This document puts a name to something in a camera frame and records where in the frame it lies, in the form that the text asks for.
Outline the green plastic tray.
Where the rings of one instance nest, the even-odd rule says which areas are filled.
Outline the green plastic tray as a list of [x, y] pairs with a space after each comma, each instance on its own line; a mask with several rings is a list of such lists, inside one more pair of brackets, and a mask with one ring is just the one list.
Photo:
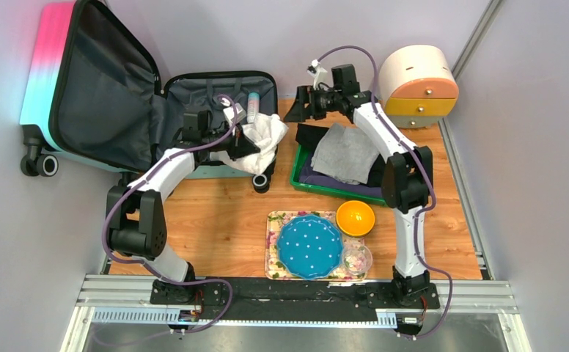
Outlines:
[[380, 187], [369, 187], [365, 184], [348, 185], [314, 172], [310, 167], [312, 156], [310, 150], [298, 146], [290, 174], [290, 185], [295, 190], [386, 207]]

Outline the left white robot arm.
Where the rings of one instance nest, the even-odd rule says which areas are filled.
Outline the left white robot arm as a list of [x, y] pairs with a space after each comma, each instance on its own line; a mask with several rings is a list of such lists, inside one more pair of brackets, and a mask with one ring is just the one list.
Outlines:
[[169, 294], [179, 304], [189, 304], [197, 297], [199, 280], [193, 266], [167, 242], [165, 201], [211, 153], [223, 152], [238, 159], [260, 151], [243, 130], [243, 111], [232, 106], [225, 112], [231, 119], [225, 122], [224, 131], [211, 133], [201, 125], [184, 126], [142, 176], [127, 186], [112, 187], [107, 195], [104, 252], [114, 262], [145, 267], [170, 285]]

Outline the white garment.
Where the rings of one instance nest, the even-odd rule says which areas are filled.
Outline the white garment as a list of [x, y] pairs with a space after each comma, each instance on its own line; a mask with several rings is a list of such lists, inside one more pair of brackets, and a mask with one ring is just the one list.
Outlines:
[[276, 157], [276, 147], [284, 138], [288, 127], [278, 114], [266, 115], [259, 113], [253, 123], [242, 126], [248, 136], [260, 151], [233, 161], [225, 151], [211, 152], [212, 161], [220, 161], [233, 169], [253, 175], [261, 175], [272, 164]]

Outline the black garment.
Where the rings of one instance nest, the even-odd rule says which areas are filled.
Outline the black garment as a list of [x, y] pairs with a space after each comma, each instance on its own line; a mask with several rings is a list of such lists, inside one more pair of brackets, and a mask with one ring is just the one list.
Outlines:
[[326, 127], [298, 124], [295, 140], [303, 150], [308, 152], [308, 155], [313, 153], [314, 156], [314, 151], [327, 132]]

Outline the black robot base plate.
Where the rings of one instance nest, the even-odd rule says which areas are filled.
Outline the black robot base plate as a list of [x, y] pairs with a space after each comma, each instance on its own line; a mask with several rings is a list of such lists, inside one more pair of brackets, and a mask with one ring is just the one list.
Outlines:
[[156, 279], [149, 302], [198, 309], [200, 318], [248, 322], [372, 323], [378, 311], [404, 309], [408, 317], [440, 308], [435, 285], [407, 298], [391, 282], [350, 283], [208, 277], [194, 285]]

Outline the navy blue garment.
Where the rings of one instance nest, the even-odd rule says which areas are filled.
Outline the navy blue garment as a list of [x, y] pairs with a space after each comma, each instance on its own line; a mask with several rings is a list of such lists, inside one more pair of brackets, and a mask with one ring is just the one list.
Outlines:
[[385, 168], [385, 162], [382, 157], [378, 156], [372, 165], [368, 174], [367, 183], [361, 184], [343, 183], [332, 177], [314, 171], [311, 167], [312, 157], [313, 153], [310, 153], [302, 164], [301, 171], [297, 177], [297, 181], [299, 183], [345, 191], [357, 196], [381, 198], [381, 182]]

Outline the round pastel mini drawer cabinet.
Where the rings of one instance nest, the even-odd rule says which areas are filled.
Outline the round pastel mini drawer cabinet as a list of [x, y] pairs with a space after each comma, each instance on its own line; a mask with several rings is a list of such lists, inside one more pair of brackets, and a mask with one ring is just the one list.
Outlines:
[[433, 45], [408, 45], [390, 54], [378, 83], [383, 110], [398, 128], [437, 123], [460, 93], [443, 51]]

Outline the pink and teal kids suitcase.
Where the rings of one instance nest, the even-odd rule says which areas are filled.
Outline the pink and teal kids suitcase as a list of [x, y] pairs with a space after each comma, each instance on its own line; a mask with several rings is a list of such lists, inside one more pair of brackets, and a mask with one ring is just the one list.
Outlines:
[[278, 111], [274, 78], [258, 70], [187, 73], [162, 82], [150, 52], [100, 1], [61, 1], [41, 12], [20, 115], [21, 172], [51, 177], [58, 157], [121, 172], [147, 171], [176, 139], [186, 111], [211, 110], [224, 130], [220, 95], [243, 108]]

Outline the grey garment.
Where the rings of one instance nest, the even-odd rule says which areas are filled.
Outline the grey garment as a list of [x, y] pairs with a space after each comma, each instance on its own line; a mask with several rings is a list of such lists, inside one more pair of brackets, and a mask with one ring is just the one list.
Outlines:
[[379, 155], [378, 148], [364, 131], [333, 124], [319, 141], [311, 167], [342, 183], [366, 184]]

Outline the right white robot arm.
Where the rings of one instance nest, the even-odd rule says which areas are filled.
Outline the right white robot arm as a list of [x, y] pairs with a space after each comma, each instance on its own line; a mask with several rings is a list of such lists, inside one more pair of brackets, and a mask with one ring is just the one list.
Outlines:
[[417, 147], [398, 130], [370, 91], [362, 91], [353, 65], [331, 69], [333, 86], [325, 88], [327, 71], [316, 60], [307, 68], [311, 85], [299, 86], [285, 122], [321, 120], [339, 112], [362, 130], [378, 149], [386, 166], [381, 193], [394, 212], [397, 259], [389, 294], [401, 307], [421, 301], [430, 289], [430, 274], [422, 259], [422, 230], [428, 202], [433, 194], [433, 154]]

